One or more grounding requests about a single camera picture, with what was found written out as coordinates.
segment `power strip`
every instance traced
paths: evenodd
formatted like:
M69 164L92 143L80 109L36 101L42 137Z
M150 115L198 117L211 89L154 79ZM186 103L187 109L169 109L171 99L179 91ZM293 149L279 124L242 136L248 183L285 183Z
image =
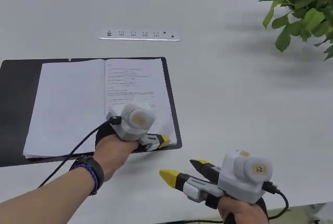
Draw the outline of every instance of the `power strip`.
M176 33L163 30L103 30L97 39L116 41L181 41Z

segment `white table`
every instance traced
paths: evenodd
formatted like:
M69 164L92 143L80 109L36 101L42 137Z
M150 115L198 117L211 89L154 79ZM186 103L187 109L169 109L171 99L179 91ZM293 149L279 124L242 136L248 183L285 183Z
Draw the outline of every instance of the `white table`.
M169 188L158 172L198 176L189 159L220 164L236 148L272 160L273 181L291 206L333 201L333 63L322 62L324 47L298 39L280 54L279 31L261 25L269 6L257 0L0 0L1 59L167 59L183 147L131 155L71 223L216 215ZM182 41L96 39L111 27L166 29ZM0 168L0 201L34 189L57 165ZM270 209L284 205L279 196L265 200Z

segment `black cable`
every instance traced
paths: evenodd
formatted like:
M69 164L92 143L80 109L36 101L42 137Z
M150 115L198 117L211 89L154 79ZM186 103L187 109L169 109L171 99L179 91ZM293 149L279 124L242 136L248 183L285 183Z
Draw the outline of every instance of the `black cable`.
M284 207L284 209L281 210L280 213L278 213L277 215L274 215L274 216L270 216L268 219L269 220L274 220L276 218L279 218L280 216L282 216L286 211L288 211L289 209L289 202L288 202L288 199L286 198L286 196L280 191L280 190L276 190L276 193L279 194L283 200L285 200L285 204L286 206Z
M54 174L56 172L58 172L58 170L60 170L60 168L65 164L65 162L68 161L69 158L71 158L74 154L74 152L93 134L95 133L96 131L99 130L99 128L104 125L105 123L108 123L109 120L105 121L104 123L102 123L101 125L99 125L97 128L95 128L93 131L91 131L85 138L82 139L81 142L79 142L78 145L75 146L75 148L66 156L66 158L59 164L59 166L39 185L39 188L41 186L43 186L44 184L46 184L52 176L54 176Z
M185 224L185 223L223 223L221 220L179 220L179 221L172 221L167 222L166 224Z

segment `paper page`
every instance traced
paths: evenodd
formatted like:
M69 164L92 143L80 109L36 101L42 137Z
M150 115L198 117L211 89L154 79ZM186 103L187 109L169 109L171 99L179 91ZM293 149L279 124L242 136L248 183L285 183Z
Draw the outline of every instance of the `paper page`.
M113 108L120 114L133 99L148 103L156 114L149 133L168 135L171 144L177 143L161 59L106 60L105 94L107 112Z
M46 63L23 154L61 156L104 120L105 61ZM92 135L76 153L95 151Z

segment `white device housing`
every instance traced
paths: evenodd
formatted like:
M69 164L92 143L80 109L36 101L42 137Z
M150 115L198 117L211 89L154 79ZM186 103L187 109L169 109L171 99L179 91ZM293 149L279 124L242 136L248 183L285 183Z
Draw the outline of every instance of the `white device housing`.
M107 119L113 116L117 114L115 111L110 111ZM112 125L117 135L125 141L137 141L148 133L154 123L155 114L148 104L131 102L124 106L121 118L120 125Z
M254 204L265 193L263 182L271 179L273 168L269 160L249 155L244 151L228 153L217 186L240 201Z

